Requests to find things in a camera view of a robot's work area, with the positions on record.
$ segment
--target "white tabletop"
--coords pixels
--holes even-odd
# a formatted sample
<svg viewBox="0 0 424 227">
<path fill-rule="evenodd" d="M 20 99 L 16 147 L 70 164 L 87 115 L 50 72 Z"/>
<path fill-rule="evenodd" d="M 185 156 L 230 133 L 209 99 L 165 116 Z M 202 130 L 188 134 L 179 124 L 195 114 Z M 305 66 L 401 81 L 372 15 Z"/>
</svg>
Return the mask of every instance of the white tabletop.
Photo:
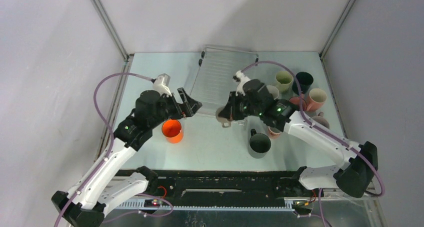
<svg viewBox="0 0 424 227">
<path fill-rule="evenodd" d="M 171 76 L 169 88 L 172 92 L 177 93 L 177 88 L 184 87 L 189 93 L 199 69 L 200 56 L 200 53 L 137 53 L 130 72 L 152 78 L 167 73 Z M 342 135 L 327 79 L 316 52 L 260 52 L 259 60 L 279 62 L 295 73 L 309 72 L 314 78 L 311 89 L 321 88 L 328 95 L 319 111 L 324 112 L 330 129 Z M 274 84 L 275 74 L 280 70 L 279 66 L 262 64 L 248 70 L 246 75 L 251 79 Z M 130 76 L 116 123 L 130 113 L 140 93 L 150 89 L 151 82 Z M 255 159 L 248 153 L 246 125 L 233 123 L 230 128 L 222 128 L 215 118 L 200 115 L 181 122 L 184 138 L 180 143 L 167 142 L 160 125 L 153 130 L 153 137 L 122 168 L 147 166 L 150 169 L 192 171 L 295 171 L 301 166 L 323 167 L 334 164 L 324 153 L 286 133 L 271 140 L 271 149 L 265 157 Z"/>
</svg>

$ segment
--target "orange mug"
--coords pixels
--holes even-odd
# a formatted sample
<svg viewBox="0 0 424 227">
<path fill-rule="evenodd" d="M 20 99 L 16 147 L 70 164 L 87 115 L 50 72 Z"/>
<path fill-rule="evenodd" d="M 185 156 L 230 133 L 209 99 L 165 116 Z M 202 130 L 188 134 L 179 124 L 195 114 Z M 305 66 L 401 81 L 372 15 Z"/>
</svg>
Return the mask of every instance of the orange mug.
<svg viewBox="0 0 424 227">
<path fill-rule="evenodd" d="M 172 144 L 176 144 L 183 139 L 183 128 L 181 123 L 175 119 L 169 119 L 162 125 L 162 134 L 166 140 Z"/>
<path fill-rule="evenodd" d="M 320 88 L 313 88 L 309 91 L 306 98 L 306 111 L 317 111 L 327 100 L 327 93 Z"/>
<path fill-rule="evenodd" d="M 299 97 L 299 96 L 291 97 L 288 101 L 290 103 L 292 103 L 292 104 L 295 104 L 295 105 L 299 106 L 299 109 L 301 107 L 301 101 L 302 101 L 302 109 L 303 109 L 303 111 L 306 111 L 306 109 L 308 107 L 308 104 L 306 103 L 306 100 L 303 99 L 302 97 Z"/>
</svg>

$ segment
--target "robotic arm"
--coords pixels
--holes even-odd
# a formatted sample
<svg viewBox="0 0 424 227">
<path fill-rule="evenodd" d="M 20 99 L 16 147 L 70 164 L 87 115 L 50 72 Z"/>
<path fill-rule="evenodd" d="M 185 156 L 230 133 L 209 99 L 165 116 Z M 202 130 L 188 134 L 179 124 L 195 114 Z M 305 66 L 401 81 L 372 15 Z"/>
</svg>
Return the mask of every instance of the robotic arm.
<svg viewBox="0 0 424 227">
<path fill-rule="evenodd" d="M 273 99 L 266 85 L 258 79 L 249 79 L 240 71 L 233 77 L 239 82 L 237 91 L 229 94 L 228 102 L 217 113 L 217 119 L 225 127 L 227 121 L 243 120 L 247 116 L 258 116 L 267 126 L 298 137 L 311 146 L 325 152 L 335 163 L 332 166 L 301 167 L 294 178 L 308 190 L 317 188 L 339 188 L 346 194 L 360 198 L 370 184 L 374 173 L 351 148 L 356 149 L 375 169 L 378 169 L 377 148 L 370 142 L 359 144 L 338 135 L 308 117 L 310 124 L 302 117 L 299 107 L 286 99 Z M 348 143 L 349 147 L 318 131 L 317 127 Z"/>
<path fill-rule="evenodd" d="M 105 216 L 122 202 L 139 193 L 153 193 L 157 189 L 157 174 L 147 167 L 133 173 L 116 186 L 105 189 L 121 166 L 152 137 L 152 130 L 168 119 L 192 117 L 202 103 L 190 98 L 183 88 L 177 91 L 182 103 L 177 103 L 167 87 L 170 77 L 161 74 L 153 81 L 154 90 L 143 91 L 135 101 L 135 108 L 119 123 L 114 132 L 113 146 L 108 146 L 90 170 L 67 192 L 57 191 L 51 198 L 60 212 L 75 193 L 76 197 L 63 217 L 74 227 L 98 227 Z M 100 162 L 104 164 L 93 172 Z M 78 190 L 89 178 L 83 189 Z"/>
</svg>

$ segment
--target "wall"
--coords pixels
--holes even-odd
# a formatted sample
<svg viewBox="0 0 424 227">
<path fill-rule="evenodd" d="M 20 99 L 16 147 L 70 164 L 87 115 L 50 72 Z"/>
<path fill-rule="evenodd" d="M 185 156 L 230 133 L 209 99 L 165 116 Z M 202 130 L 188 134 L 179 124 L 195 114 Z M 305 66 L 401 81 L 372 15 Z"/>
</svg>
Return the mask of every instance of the wall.
<svg viewBox="0 0 424 227">
<path fill-rule="evenodd" d="M 102 0 L 129 53 L 320 51 L 348 0 Z"/>
<path fill-rule="evenodd" d="M 389 226 L 422 226 L 424 1 L 358 0 L 326 56 L 350 138 L 378 147 Z"/>
<path fill-rule="evenodd" d="M 53 226 L 50 198 L 82 177 L 99 146 L 94 88 L 123 60 L 90 0 L 0 3 L 0 223 Z M 104 113 L 116 84 L 100 90 Z"/>
</svg>

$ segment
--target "dish rack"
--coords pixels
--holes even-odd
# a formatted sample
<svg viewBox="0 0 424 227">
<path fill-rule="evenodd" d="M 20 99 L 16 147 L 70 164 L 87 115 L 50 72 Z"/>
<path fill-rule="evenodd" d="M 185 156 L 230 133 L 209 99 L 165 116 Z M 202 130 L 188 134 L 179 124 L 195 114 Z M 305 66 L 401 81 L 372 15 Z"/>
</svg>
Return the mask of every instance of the dish rack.
<svg viewBox="0 0 424 227">
<path fill-rule="evenodd" d="M 198 114 L 215 118 L 216 110 L 227 104 L 230 92 L 237 88 L 233 80 L 235 73 L 258 61 L 259 55 L 252 51 L 207 45 L 201 52 L 199 71 L 190 93 L 203 104 Z"/>
</svg>

